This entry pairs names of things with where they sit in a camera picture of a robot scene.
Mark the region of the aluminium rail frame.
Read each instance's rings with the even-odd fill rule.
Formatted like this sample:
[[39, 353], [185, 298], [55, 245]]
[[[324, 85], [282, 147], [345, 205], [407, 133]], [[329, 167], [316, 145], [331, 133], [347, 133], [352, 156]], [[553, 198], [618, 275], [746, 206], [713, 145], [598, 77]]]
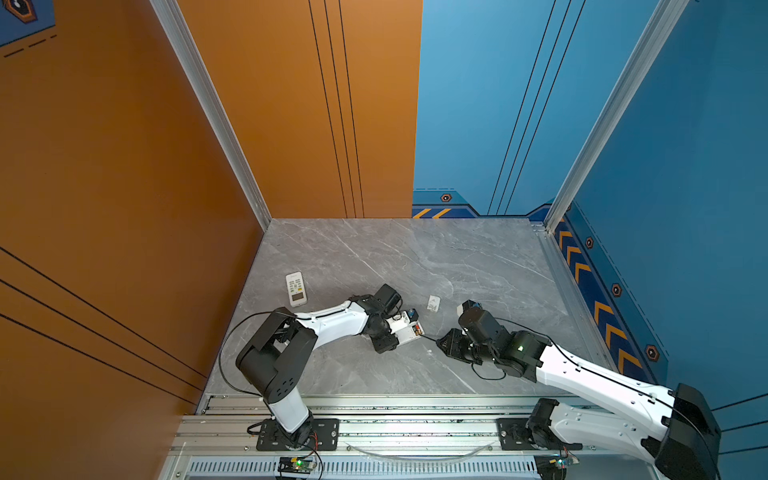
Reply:
[[579, 451], [504, 451], [499, 418], [528, 418], [533, 396], [309, 396], [314, 418], [340, 421], [335, 451], [256, 449], [265, 404], [214, 396], [182, 419], [161, 469], [164, 479], [278, 479], [282, 456], [315, 456], [311, 479], [541, 479], [535, 456], [576, 456], [567, 479], [657, 479], [653, 465], [585, 445]]

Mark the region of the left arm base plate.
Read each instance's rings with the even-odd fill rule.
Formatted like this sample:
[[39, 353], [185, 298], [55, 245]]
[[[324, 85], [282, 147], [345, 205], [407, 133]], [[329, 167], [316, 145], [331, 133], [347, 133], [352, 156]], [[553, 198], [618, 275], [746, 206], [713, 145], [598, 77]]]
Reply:
[[314, 449], [335, 451], [339, 440], [337, 418], [309, 418], [295, 432], [287, 432], [276, 420], [265, 420], [258, 434], [256, 449], [274, 452]]

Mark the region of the left green circuit board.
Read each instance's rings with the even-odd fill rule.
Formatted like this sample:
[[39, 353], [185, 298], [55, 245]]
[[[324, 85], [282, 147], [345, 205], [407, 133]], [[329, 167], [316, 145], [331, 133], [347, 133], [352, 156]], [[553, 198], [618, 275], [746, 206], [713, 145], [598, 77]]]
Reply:
[[315, 456], [282, 456], [277, 464], [278, 479], [318, 478], [320, 462]]

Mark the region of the green circuit board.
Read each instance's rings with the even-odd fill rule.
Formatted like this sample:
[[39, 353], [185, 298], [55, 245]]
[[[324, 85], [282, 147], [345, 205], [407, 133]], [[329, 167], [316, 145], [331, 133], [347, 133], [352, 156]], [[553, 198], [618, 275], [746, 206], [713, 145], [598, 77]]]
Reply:
[[535, 456], [534, 460], [542, 480], [566, 480], [569, 468], [580, 464], [576, 456]]
[[320, 462], [315, 456], [282, 456], [277, 464], [278, 479], [318, 478]]

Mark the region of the white battery cover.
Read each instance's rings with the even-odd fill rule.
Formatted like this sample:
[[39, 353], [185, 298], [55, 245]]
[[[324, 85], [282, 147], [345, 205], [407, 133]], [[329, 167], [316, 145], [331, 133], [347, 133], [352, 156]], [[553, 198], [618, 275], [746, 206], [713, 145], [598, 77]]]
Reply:
[[427, 310], [430, 312], [438, 312], [440, 308], [441, 298], [435, 295], [430, 295], [427, 302]]

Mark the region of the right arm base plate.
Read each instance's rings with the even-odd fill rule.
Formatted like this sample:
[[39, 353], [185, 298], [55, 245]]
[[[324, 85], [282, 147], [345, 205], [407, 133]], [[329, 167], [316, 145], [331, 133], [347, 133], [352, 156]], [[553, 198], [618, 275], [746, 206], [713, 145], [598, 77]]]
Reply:
[[496, 420], [497, 435], [504, 451], [552, 450], [579, 451], [581, 443], [566, 443], [559, 439], [548, 426], [528, 426], [522, 418], [499, 418]]

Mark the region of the right aluminium corner post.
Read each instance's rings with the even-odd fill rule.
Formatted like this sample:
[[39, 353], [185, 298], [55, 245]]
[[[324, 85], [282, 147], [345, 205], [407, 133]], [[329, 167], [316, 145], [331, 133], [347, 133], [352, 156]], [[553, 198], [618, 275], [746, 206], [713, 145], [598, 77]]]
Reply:
[[688, 0], [657, 3], [545, 217], [546, 234], [555, 233], [688, 4]]

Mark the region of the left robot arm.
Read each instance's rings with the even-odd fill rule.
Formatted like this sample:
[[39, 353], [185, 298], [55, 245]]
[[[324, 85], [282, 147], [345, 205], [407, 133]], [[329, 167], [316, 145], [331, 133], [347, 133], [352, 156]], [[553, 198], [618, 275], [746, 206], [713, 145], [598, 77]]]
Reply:
[[292, 447], [314, 437], [313, 415], [298, 390], [313, 352], [337, 340], [363, 335], [383, 354], [418, 337], [419, 314], [402, 308], [401, 295], [384, 284], [328, 309], [269, 313], [239, 352], [235, 366], [266, 404], [277, 430]]

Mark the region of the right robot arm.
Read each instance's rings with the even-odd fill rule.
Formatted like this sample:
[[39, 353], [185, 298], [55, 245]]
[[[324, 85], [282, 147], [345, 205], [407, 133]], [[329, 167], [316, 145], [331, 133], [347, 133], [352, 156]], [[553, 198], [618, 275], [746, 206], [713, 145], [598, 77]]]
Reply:
[[506, 329], [479, 304], [462, 306], [458, 327], [436, 342], [449, 358], [486, 362], [504, 376], [568, 392], [598, 406], [580, 413], [540, 399], [527, 420], [532, 443], [548, 450], [594, 445], [632, 456], [666, 479], [718, 479], [722, 431], [703, 393], [681, 383], [671, 389], [600, 367], [522, 324]]

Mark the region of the left aluminium corner post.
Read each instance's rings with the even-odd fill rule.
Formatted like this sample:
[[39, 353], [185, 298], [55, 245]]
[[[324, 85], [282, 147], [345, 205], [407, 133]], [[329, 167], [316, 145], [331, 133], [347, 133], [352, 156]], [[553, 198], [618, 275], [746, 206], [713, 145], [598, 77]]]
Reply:
[[171, 0], [150, 0], [149, 3], [260, 228], [266, 232], [272, 215], [179, 3]]

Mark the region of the aluminium corner post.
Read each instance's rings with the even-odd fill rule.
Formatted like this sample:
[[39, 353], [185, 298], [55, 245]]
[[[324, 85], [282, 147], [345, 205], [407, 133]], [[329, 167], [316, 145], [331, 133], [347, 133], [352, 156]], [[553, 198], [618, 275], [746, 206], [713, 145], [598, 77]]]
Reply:
[[688, 0], [657, 3], [545, 217], [546, 234], [555, 233], [688, 4]]
[[266, 232], [272, 215], [179, 3], [171, 0], [150, 0], [149, 3], [260, 228]]

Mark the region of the white TCL remote control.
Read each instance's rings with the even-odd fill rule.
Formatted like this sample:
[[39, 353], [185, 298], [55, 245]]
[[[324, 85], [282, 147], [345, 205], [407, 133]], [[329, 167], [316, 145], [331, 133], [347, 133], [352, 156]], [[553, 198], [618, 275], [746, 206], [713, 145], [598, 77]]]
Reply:
[[399, 345], [405, 345], [411, 341], [417, 340], [424, 334], [418, 321], [410, 322], [408, 324], [398, 322], [392, 326], [392, 333], [397, 338]]

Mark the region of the right green circuit board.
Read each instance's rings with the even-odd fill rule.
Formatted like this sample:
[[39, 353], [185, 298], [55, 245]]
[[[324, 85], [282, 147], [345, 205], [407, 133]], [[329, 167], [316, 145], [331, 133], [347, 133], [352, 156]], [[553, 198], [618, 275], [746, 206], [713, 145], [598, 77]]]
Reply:
[[580, 464], [576, 456], [535, 456], [534, 460], [542, 480], [566, 480], [569, 468]]

